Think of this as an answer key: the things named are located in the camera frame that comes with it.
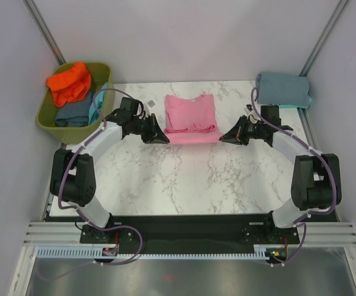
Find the pink t shirt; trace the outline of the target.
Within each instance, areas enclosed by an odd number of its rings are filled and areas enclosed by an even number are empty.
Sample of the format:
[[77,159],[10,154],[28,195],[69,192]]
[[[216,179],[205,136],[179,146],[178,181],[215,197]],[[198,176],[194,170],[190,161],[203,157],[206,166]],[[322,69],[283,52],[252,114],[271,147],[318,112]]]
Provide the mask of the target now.
[[167,95],[165,121],[164,134],[171,145],[211,144],[222,136],[211,94],[202,94],[195,99]]

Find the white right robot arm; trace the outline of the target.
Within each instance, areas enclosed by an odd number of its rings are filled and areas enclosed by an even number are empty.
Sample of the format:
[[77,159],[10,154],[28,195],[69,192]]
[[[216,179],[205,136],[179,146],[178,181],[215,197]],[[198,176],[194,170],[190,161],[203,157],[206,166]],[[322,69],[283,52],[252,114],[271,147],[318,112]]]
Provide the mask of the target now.
[[272,243],[285,235],[285,228],[297,225],[312,215],[328,215],[341,203],[339,158],[324,154],[298,138],[293,129],[281,124],[279,107],[263,105],[258,120],[241,116],[219,141],[246,146],[261,139],[281,152],[293,165],[291,197],[270,212],[271,222],[263,227],[264,238]]

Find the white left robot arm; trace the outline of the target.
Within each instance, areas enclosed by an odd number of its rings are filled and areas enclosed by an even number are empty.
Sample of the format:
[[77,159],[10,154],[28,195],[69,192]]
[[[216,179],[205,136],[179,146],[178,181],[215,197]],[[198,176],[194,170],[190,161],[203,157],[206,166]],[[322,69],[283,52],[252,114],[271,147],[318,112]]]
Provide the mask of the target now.
[[58,149],[53,158],[50,192],[61,210],[73,209],[101,242],[110,242],[122,226],[96,197],[95,163],[125,136],[139,135],[145,144],[169,144],[156,116],[144,104],[123,97],[119,108],[105,117],[100,127],[74,149]]

